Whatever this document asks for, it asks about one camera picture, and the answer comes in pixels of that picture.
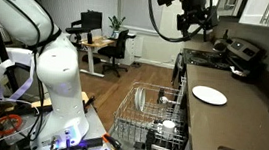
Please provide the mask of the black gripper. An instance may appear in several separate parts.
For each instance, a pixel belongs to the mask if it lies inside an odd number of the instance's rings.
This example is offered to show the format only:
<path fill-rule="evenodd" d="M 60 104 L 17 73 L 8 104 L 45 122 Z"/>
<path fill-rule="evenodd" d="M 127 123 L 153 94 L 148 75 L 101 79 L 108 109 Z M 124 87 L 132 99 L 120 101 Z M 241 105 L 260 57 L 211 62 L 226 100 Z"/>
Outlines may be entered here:
<path fill-rule="evenodd" d="M 169 6 L 175 0 L 157 0 L 159 5 Z M 177 15 L 177 29 L 182 33 L 193 24 L 203 30 L 212 30 L 218 24 L 217 5 L 220 0 L 178 0 L 183 10 Z"/>

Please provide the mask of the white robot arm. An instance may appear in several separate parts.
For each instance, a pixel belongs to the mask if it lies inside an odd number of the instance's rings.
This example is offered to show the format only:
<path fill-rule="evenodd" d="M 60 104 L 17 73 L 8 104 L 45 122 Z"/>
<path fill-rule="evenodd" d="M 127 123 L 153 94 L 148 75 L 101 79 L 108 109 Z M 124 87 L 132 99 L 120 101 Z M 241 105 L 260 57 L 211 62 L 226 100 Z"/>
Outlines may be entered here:
<path fill-rule="evenodd" d="M 8 98 L 16 102 L 34 78 L 45 85 L 52 111 L 44 124 L 31 132 L 31 150 L 50 150 L 78 145 L 90 129 L 84 113 L 75 46 L 53 23 L 36 0 L 0 0 L 0 24 L 26 46 L 8 48 L 0 56 L 0 83 L 14 65 L 29 67 L 30 78 Z"/>

